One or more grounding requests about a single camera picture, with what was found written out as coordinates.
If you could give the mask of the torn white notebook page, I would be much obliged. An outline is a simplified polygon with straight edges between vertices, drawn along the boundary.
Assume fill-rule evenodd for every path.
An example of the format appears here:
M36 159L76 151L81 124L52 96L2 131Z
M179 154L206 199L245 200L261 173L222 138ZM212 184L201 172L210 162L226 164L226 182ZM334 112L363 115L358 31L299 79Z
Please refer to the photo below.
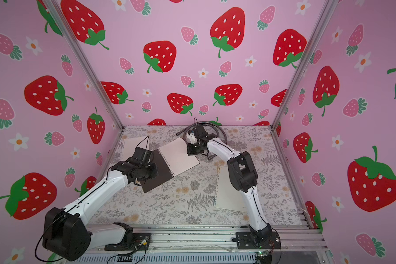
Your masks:
M149 149L148 146L146 146L146 143L148 141L148 136L141 136L141 137L134 137L134 138L126 138L123 140L123 148L122 148L122 154L121 154L121 160L125 161L128 158L132 157L135 148L139 146L140 148L143 149Z

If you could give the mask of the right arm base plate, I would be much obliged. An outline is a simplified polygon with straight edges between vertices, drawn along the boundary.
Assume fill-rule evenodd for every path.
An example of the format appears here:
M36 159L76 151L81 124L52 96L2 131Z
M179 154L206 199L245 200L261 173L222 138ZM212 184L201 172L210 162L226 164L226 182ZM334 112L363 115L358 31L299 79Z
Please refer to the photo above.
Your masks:
M276 232L255 235L252 232L236 232L232 242L241 250L275 250L281 248L281 240Z

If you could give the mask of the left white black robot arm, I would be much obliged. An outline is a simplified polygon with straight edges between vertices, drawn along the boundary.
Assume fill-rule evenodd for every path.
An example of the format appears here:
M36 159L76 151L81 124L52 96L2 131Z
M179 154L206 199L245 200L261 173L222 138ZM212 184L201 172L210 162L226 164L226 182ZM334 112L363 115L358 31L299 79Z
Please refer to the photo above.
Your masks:
M136 239L133 228L115 222L108 225L92 225L93 215L117 192L129 184L139 185L158 176L154 154L136 147L133 156L119 161L107 170L92 189L62 209L49 210L45 217L44 232L37 242L67 261L75 261L88 250L102 246L125 248L129 255L146 251L150 235Z

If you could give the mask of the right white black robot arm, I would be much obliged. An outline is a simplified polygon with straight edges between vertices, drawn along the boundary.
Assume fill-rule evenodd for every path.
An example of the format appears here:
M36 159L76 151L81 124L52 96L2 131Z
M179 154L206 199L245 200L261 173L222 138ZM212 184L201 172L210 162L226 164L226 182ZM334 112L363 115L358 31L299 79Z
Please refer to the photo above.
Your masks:
M193 125L187 132L187 154L198 155L212 153L227 163L229 180L232 187L243 197L249 217L250 242L257 247L272 235L272 227L266 220L257 193L257 170L251 155L229 147L215 134L209 134L202 124Z

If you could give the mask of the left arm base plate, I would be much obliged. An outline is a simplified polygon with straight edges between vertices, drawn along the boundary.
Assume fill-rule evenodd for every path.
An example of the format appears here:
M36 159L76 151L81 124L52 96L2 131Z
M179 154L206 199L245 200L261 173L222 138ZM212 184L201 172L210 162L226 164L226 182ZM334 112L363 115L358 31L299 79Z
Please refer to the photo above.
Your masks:
M151 233L132 233L126 235L118 244L109 244L105 251L144 251L149 248Z

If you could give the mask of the white spiral notebook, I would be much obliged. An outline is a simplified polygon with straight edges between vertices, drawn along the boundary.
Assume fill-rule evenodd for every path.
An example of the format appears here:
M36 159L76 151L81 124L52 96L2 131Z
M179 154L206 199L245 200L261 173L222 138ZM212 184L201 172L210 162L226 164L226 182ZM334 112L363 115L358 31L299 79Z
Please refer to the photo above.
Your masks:
M228 168L226 166L219 166L217 172L214 207L224 210L247 212L240 192L231 185Z

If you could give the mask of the dark grey spiral notebook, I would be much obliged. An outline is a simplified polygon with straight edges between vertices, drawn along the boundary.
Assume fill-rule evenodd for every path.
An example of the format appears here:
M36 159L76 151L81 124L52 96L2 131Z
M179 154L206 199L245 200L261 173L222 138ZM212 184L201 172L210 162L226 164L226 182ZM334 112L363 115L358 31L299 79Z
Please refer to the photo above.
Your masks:
M141 183L144 193L157 188L172 178L200 164L195 156L187 154L187 143L180 137L152 151L152 163L156 164L158 175Z

